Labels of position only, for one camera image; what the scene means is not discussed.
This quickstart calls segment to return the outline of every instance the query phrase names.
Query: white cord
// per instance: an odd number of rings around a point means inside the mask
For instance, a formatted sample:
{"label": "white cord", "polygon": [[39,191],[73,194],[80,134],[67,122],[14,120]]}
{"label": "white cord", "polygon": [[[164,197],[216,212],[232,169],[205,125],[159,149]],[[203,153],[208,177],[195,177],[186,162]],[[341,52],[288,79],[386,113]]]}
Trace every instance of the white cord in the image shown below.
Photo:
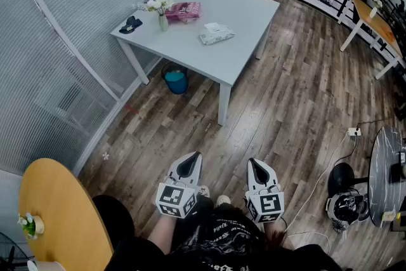
{"label": "white cord", "polygon": [[314,231],[311,230],[311,231],[309,231],[309,232],[303,232],[303,233],[297,233],[297,234],[289,235],[288,237],[290,237],[290,236],[295,236],[295,235],[301,235],[301,234],[307,234],[307,233],[315,233],[315,234],[322,235],[322,236],[324,236],[325,238],[327,238],[327,242],[329,243],[329,251],[327,252],[327,255],[330,254],[330,249],[331,249],[330,240],[329,240],[329,237],[328,237],[327,235],[325,235],[325,234],[318,233],[318,232],[314,232]]}
{"label": "white cord", "polygon": [[301,206],[301,208],[299,209],[298,213],[296,213],[296,216],[293,218],[293,220],[291,221],[291,223],[289,224],[289,226],[286,228],[285,232],[287,232],[287,230],[289,229],[289,227],[290,227],[290,226],[293,224],[293,222],[295,221],[296,217],[300,214],[300,211],[302,211],[303,207],[304,207],[304,206],[306,205],[306,203],[310,200],[311,196],[313,195],[313,193],[314,193],[314,191],[315,191],[315,189],[316,189],[316,187],[317,187],[318,182],[320,181],[320,179],[322,178],[322,176],[324,175],[324,173],[327,172],[327,170],[329,169],[331,160],[332,160],[332,158],[334,157],[334,154],[336,153],[336,150],[337,150],[337,149],[341,146],[341,144],[344,142],[344,139],[347,137],[347,134],[348,134],[348,132],[345,133],[344,138],[341,140],[340,144],[337,146],[336,149],[334,149],[334,151],[333,151],[333,153],[332,153],[332,155],[331,155],[329,164],[327,165],[327,167],[326,167],[326,169],[324,170],[324,172],[323,172],[323,173],[320,175],[320,177],[318,178],[318,180],[317,180],[317,182],[316,182],[316,184],[315,184],[315,187],[313,188],[313,191],[311,191],[311,194],[309,195],[309,198],[308,198],[308,199],[306,200],[306,202]]}

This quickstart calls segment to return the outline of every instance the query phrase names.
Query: blue bucket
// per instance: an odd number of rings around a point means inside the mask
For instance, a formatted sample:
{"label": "blue bucket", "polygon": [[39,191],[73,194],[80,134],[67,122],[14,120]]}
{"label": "blue bucket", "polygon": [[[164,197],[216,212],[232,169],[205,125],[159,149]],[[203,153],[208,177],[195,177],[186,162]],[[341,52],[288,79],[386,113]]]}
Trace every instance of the blue bucket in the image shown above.
{"label": "blue bucket", "polygon": [[161,76],[174,94],[184,94],[188,90],[187,69],[174,62],[167,63],[161,71]]}

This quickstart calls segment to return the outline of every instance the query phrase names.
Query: table top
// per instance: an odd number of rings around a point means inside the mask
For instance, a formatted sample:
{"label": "table top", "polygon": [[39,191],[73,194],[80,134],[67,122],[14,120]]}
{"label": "table top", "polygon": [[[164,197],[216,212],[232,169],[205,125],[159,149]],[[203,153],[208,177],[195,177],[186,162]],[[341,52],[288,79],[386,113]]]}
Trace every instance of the table top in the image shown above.
{"label": "table top", "polygon": [[[202,16],[188,24],[169,22],[168,31],[162,32],[157,13],[137,11],[133,15],[143,25],[133,33],[121,34],[119,30],[126,24],[125,19],[111,34],[230,86],[238,78],[279,6],[272,0],[174,1],[200,1]],[[213,22],[229,26],[235,36],[203,45],[199,34],[204,24]]]}
{"label": "table top", "polygon": [[43,235],[29,241],[39,261],[57,261],[66,271],[100,271],[110,261],[112,245],[93,201],[59,162],[38,159],[27,168],[19,210],[44,221]]}
{"label": "table top", "polygon": [[400,132],[391,126],[381,128],[376,136],[369,168],[369,209],[375,226],[382,226],[385,211],[399,211],[406,196],[406,182],[390,182],[391,166],[399,162],[402,146]]}
{"label": "table top", "polygon": [[400,51],[399,45],[393,35],[391,27],[384,21],[382,17],[376,14],[373,18],[369,16],[371,7],[365,4],[362,0],[353,0],[354,6],[357,9],[358,16],[372,28],[376,33],[378,33],[381,38],[383,38],[386,43],[388,43],[396,53],[402,58],[402,52]]}

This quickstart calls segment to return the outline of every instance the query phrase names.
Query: wooden desk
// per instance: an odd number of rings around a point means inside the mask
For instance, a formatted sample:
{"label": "wooden desk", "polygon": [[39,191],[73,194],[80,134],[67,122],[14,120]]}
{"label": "wooden desk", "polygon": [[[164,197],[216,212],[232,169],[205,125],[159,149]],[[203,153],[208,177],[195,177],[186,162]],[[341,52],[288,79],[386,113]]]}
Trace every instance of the wooden desk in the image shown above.
{"label": "wooden desk", "polygon": [[370,44],[370,48],[372,49],[375,44],[378,42],[379,39],[383,39],[389,46],[391,46],[396,53],[395,57],[385,66],[383,70],[378,72],[378,74],[375,76],[376,79],[381,78],[390,68],[394,67],[398,62],[400,62],[404,67],[406,67],[405,62],[403,61],[402,58],[402,52],[400,51],[399,45],[396,41],[395,36],[392,33],[392,30],[388,23],[386,23],[382,17],[380,17],[378,14],[376,14],[373,18],[369,16],[371,12],[371,7],[365,4],[361,0],[353,0],[354,7],[357,10],[358,16],[360,17],[360,20],[358,23],[355,25],[354,29],[352,30],[351,34],[347,37],[347,40],[345,40],[344,44],[341,46],[340,50],[344,51],[347,45],[351,42],[351,40],[354,38],[355,34],[358,32],[360,29],[361,25],[364,23],[366,26],[368,26],[370,29],[372,29],[376,34],[376,38],[374,41]]}
{"label": "wooden desk", "polygon": [[29,246],[39,261],[57,261],[66,271],[102,271],[113,249],[93,201],[62,164],[38,159],[25,171],[21,215],[40,216],[45,232]]}

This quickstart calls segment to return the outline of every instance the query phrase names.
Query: flower vase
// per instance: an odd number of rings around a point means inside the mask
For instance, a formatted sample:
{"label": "flower vase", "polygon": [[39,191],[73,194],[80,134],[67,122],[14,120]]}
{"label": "flower vase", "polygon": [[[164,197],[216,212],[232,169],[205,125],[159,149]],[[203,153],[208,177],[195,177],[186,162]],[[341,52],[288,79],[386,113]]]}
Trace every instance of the flower vase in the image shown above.
{"label": "flower vase", "polygon": [[160,29],[161,29],[163,32],[166,32],[167,29],[168,29],[168,23],[167,23],[167,18],[166,18],[166,16],[165,16],[165,15],[159,15],[158,21],[159,21]]}
{"label": "flower vase", "polygon": [[369,16],[373,18],[376,15],[376,12],[378,11],[378,8],[373,7],[373,9],[370,11]]}
{"label": "flower vase", "polygon": [[45,225],[43,220],[41,219],[40,216],[33,216],[32,219],[34,219],[34,222],[36,223],[36,233],[37,234],[43,234],[45,230]]}

